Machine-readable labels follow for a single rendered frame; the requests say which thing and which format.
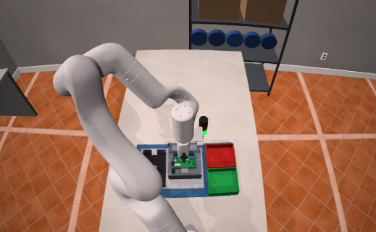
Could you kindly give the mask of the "green circuit board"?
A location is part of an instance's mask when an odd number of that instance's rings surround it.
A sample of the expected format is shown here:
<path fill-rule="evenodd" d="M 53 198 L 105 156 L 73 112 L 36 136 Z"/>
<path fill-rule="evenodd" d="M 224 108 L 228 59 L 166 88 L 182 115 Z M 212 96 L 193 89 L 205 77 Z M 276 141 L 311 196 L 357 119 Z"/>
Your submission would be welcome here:
<path fill-rule="evenodd" d="M 179 156 L 174 156 L 174 167 L 195 167 L 195 155 L 188 156 L 185 161 Z"/>

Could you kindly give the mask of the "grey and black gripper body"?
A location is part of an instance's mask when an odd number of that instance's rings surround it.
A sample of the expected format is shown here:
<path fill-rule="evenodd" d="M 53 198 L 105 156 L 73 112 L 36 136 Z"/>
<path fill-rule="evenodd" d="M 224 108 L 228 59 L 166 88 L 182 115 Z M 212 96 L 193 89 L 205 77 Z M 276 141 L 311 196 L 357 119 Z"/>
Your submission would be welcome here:
<path fill-rule="evenodd" d="M 181 143 L 177 142 L 177 155 L 179 157 L 181 157 L 183 155 L 183 153 L 185 153 L 186 156 L 188 156 L 189 155 L 189 146 L 190 146 L 190 142 L 185 143 L 185 144 L 181 144 Z"/>

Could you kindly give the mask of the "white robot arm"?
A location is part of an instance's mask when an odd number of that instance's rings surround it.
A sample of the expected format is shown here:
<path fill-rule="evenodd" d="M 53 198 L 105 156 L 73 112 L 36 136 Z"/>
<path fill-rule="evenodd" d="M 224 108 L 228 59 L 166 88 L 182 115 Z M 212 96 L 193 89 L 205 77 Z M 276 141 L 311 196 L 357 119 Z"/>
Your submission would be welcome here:
<path fill-rule="evenodd" d="M 93 61 L 92 61 L 93 60 Z M 101 156 L 111 165 L 109 180 L 119 198 L 141 219 L 149 232 L 187 231 L 161 195 L 163 180 L 156 167 L 127 139 L 104 97 L 102 78 L 113 74 L 142 102 L 156 109 L 169 98 L 174 139 L 203 148 L 202 127 L 194 129 L 199 103 L 183 87 L 163 86 L 123 46 L 105 43 L 68 58 L 56 71 L 55 91 L 72 96 L 80 123 Z"/>

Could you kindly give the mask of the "green open bin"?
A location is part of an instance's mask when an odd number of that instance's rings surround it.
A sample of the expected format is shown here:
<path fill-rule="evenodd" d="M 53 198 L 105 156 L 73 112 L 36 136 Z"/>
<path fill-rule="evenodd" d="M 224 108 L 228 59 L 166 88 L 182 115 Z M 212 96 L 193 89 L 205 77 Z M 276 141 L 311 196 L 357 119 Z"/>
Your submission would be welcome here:
<path fill-rule="evenodd" d="M 209 196 L 239 193 L 237 167 L 207 168 L 207 170 Z"/>

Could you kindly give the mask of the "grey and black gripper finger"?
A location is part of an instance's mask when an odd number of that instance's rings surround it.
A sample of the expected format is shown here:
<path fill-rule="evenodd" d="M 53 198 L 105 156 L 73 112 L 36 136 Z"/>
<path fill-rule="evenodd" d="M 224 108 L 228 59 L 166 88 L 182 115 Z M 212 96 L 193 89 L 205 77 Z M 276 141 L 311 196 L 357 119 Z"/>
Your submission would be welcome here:
<path fill-rule="evenodd" d="M 188 156 L 186 156 L 186 154 L 183 153 L 183 155 L 181 156 L 181 159 L 183 159 L 183 161 L 185 161 L 187 158 L 188 158 Z"/>

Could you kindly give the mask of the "red bin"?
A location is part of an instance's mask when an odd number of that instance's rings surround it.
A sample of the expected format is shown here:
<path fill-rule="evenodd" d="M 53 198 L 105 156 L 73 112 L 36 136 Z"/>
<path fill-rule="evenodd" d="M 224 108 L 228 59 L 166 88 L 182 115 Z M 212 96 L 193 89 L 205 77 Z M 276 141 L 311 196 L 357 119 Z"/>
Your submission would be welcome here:
<path fill-rule="evenodd" d="M 236 167 L 235 150 L 233 143 L 206 144 L 206 146 L 207 168 Z"/>

